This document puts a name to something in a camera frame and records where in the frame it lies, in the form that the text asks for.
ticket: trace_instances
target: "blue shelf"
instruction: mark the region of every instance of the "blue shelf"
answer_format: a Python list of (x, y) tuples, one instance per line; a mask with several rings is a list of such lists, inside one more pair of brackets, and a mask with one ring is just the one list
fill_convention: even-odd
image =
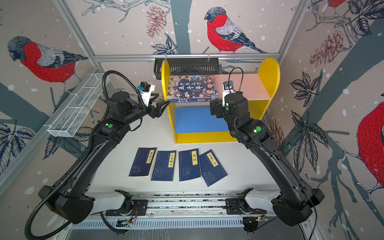
[(216, 118), (209, 107), (176, 108), (175, 133), (228, 132), (223, 118)]

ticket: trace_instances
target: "gray floor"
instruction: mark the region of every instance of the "gray floor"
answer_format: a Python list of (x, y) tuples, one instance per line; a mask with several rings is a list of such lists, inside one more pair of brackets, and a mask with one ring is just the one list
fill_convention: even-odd
[(109, 229), (71, 230), (67, 240), (305, 240), (298, 225), (290, 227), (280, 219), (260, 225), (255, 234), (242, 228), (177, 228), (161, 230), (131, 230), (125, 236), (116, 236)]

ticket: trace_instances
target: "mesh basket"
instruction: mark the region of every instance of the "mesh basket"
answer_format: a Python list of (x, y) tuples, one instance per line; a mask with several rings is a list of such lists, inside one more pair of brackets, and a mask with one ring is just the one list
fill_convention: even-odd
[(54, 137), (73, 137), (85, 117), (99, 98), (103, 89), (101, 87), (102, 73), (94, 73), (85, 85), (75, 94), (73, 99), (52, 123), (48, 132)]
[[(156, 58), (154, 73), (156, 79), (161, 80), (161, 64), (163, 58)], [(219, 74), (218, 58), (169, 58), (169, 69), (171, 75), (180, 74)]]

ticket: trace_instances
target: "yellow title label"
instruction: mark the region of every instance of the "yellow title label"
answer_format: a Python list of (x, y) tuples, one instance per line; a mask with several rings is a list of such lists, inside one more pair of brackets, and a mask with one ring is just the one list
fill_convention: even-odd
[(192, 151), (192, 165), (197, 165), (197, 152)]
[(169, 163), (168, 163), (168, 167), (173, 167), (175, 163), (175, 153), (172, 152), (169, 156)]
[(207, 154), (207, 156), (208, 156), (208, 159), (211, 161), (212, 165), (214, 167), (216, 167), (218, 165), (218, 163), (217, 163), (215, 157), (213, 156), (213, 154), (210, 152)]
[(148, 158), (147, 158), (147, 163), (151, 163), (152, 162), (152, 158), (153, 158), (153, 154), (154, 153), (155, 153), (155, 150), (149, 151), (149, 155), (148, 155)]

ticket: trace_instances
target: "book cover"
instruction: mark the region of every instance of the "book cover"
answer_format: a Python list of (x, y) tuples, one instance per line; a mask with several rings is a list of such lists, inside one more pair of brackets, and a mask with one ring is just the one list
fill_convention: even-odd
[(129, 176), (148, 176), (156, 149), (156, 147), (139, 147), (135, 156), (135, 160), (133, 161), (131, 171), (129, 172)]
[(173, 181), (176, 151), (158, 151), (151, 181)]
[(208, 102), (217, 99), (214, 75), (182, 75), (169, 78), (167, 100), (171, 103)]
[(201, 177), (199, 150), (192, 149), (179, 152), (179, 181)]
[(212, 149), (200, 155), (200, 168), (208, 187), (227, 176)]

